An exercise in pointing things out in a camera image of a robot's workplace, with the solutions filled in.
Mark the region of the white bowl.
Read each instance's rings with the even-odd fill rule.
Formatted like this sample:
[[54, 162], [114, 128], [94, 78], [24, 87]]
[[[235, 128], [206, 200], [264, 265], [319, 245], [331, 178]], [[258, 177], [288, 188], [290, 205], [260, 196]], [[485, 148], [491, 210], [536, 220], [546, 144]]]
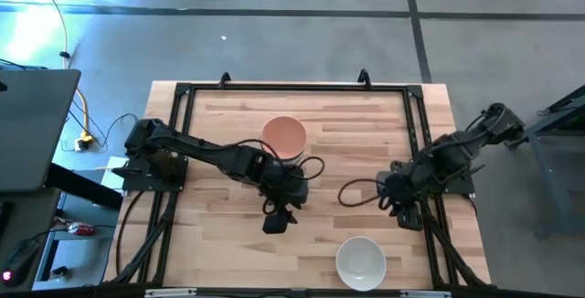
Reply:
[[380, 246], [367, 237], [345, 240], [335, 255], [339, 278], [349, 288], [368, 292], [376, 289], [387, 271], [386, 256]]

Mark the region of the peach orange bowl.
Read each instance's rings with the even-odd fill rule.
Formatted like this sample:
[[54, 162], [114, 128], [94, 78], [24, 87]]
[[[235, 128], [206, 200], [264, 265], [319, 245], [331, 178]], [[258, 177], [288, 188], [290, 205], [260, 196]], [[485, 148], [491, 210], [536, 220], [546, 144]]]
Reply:
[[301, 122], [288, 116], [279, 116], [267, 121], [261, 131], [261, 139], [282, 160], [298, 158], [307, 142], [307, 131]]

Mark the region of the dark grey metal side table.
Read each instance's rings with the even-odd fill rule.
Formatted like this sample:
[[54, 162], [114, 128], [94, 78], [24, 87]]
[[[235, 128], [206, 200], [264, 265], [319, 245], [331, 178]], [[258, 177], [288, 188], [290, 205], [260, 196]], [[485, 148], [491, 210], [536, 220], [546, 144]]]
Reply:
[[585, 85], [537, 112], [540, 119], [505, 146], [531, 146], [554, 215], [535, 227], [538, 238], [585, 234]]

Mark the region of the black desk bar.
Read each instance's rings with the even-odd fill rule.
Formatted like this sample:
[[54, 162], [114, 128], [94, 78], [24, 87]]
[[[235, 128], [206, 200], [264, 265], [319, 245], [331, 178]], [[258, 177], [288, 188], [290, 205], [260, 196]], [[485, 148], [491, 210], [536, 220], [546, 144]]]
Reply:
[[84, 198], [105, 208], [120, 210], [122, 206], [120, 193], [60, 165], [50, 165], [45, 186], [58, 188], [65, 193]]

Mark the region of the red and white mouse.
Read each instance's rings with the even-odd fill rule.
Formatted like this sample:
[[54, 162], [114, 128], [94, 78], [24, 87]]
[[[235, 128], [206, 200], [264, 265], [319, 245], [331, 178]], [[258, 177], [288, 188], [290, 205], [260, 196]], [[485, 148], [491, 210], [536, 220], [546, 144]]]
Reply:
[[90, 237], [94, 234], [95, 227], [82, 222], [73, 222], [68, 225], [67, 232], [74, 236]]

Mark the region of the white shelf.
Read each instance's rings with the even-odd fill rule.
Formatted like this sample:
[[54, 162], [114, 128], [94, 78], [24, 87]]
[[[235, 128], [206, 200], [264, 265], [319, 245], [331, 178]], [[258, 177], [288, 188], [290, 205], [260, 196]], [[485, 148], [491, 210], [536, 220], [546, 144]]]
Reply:
[[[103, 170], [71, 171], [105, 186]], [[32, 288], [62, 289], [100, 283], [120, 210], [105, 208], [51, 188], [58, 191], [58, 202], [54, 207], [52, 231], [45, 236]], [[94, 226], [94, 234], [90, 237], [69, 234], [67, 227], [73, 222]]]

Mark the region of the yellow power plug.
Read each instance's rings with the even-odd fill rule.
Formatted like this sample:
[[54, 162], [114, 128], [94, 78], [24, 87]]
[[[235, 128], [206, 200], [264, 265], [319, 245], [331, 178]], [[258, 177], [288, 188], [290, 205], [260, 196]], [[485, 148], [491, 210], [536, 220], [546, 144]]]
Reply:
[[95, 140], [91, 135], [82, 135], [80, 138], [75, 140], [74, 151], [87, 151], [92, 147], [94, 142]]

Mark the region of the black computer mouse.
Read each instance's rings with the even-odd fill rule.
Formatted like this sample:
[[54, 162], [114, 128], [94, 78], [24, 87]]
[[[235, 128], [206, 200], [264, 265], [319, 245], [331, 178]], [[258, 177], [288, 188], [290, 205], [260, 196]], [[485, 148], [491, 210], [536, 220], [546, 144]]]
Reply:
[[4, 286], [16, 287], [25, 281], [38, 249], [39, 242], [36, 239], [24, 239], [18, 243], [0, 273]]

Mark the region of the grey laptop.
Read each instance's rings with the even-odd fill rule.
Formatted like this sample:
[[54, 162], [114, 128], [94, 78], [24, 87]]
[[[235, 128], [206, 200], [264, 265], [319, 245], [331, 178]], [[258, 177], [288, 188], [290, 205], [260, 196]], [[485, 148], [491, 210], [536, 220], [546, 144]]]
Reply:
[[77, 69], [0, 70], [0, 192], [43, 186], [80, 76]]

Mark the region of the silver aluminium bracket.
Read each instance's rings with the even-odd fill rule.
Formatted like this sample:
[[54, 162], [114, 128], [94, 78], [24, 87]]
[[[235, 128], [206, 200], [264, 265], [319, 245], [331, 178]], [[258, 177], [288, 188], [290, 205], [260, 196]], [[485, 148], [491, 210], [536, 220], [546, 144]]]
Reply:
[[197, 290], [193, 288], [164, 288], [149, 289], [144, 293], [144, 298], [194, 298]]
[[399, 294], [400, 298], [452, 298], [450, 292], [404, 290]]

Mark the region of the black aluminium table frame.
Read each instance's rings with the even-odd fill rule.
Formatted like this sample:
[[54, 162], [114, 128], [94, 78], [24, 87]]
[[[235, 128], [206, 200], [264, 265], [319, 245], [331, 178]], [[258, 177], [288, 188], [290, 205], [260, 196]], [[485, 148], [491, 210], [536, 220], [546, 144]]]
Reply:
[[372, 179], [394, 160], [408, 160], [413, 144], [454, 130], [442, 84], [421, 86], [426, 118], [405, 105], [410, 84], [211, 82], [176, 97], [176, 84], [156, 81], [145, 116], [175, 120], [178, 129], [217, 144], [259, 136], [275, 117], [291, 116], [307, 131], [307, 203], [297, 224], [265, 234], [262, 198], [216, 167], [189, 164], [178, 196], [163, 283], [166, 286], [340, 289], [339, 246], [353, 237], [374, 240], [388, 263], [385, 289], [429, 289], [429, 257], [422, 232], [401, 229], [372, 200]]

